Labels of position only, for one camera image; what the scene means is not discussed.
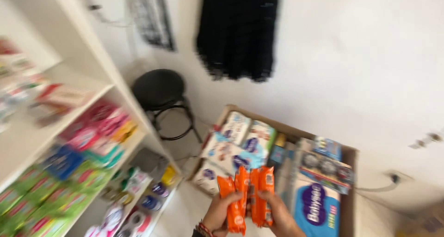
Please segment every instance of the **orange packet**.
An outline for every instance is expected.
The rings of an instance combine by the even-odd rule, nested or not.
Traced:
[[[225,198],[232,192],[236,192],[232,177],[218,176],[218,184],[221,198]],[[226,220],[228,223],[228,231],[230,233],[242,233],[242,235],[245,235],[245,230],[247,227],[245,226],[245,221],[242,217],[238,201],[231,203],[228,206]]]
[[[256,226],[261,227],[262,222],[259,221],[259,197],[258,197],[258,188],[259,188],[259,172],[260,169],[252,169],[250,171],[250,205],[251,205],[251,220]]]
[[[248,185],[250,182],[250,173],[244,166],[240,166],[234,178],[236,190],[242,193],[242,199],[239,201],[239,208],[241,209],[242,217],[245,219],[247,213],[247,197]]]
[[[259,173],[259,190],[260,191],[269,191],[274,194],[274,175],[273,175],[274,167],[265,167],[262,166],[262,170]],[[258,205],[259,211],[259,221],[262,222],[262,226],[266,224],[268,226],[273,225],[273,218],[271,216],[271,207],[270,205],[263,199],[259,199]]]

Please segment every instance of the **hand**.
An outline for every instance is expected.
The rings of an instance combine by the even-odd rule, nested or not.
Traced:
[[[226,225],[224,226],[226,219],[226,212],[228,206],[240,200],[242,193],[233,192],[224,199],[221,199],[220,195],[213,198],[208,212],[202,220],[202,224],[208,228],[210,232],[217,237],[225,237],[228,234]]]
[[[296,224],[285,203],[278,195],[269,191],[258,191],[258,195],[271,206],[271,215],[274,222],[270,229],[276,237],[305,237],[304,232]]]

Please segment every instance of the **wall socket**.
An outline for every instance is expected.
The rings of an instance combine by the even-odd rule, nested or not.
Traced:
[[[388,170],[383,173],[387,177],[392,177],[392,175],[397,175],[399,177],[399,183],[406,183],[406,182],[413,182],[415,179],[413,177],[408,176],[402,172],[399,172],[397,170]]]

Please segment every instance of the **black stool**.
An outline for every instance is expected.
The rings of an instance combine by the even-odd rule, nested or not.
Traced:
[[[177,140],[193,130],[198,141],[202,143],[202,138],[200,138],[194,126],[194,115],[191,112],[190,104],[183,96],[185,83],[177,72],[168,69],[149,71],[134,82],[132,91],[142,108],[146,112],[149,111],[154,114],[152,123],[157,131],[159,131],[157,117],[160,114],[172,108],[182,108],[185,110],[190,121],[190,127],[181,135],[173,138],[164,137],[159,133],[162,140]]]

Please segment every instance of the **black cloth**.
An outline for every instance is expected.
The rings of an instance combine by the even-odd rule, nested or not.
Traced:
[[[195,229],[192,237],[204,237],[204,236]]]
[[[266,81],[278,0],[203,0],[197,51],[210,75]]]

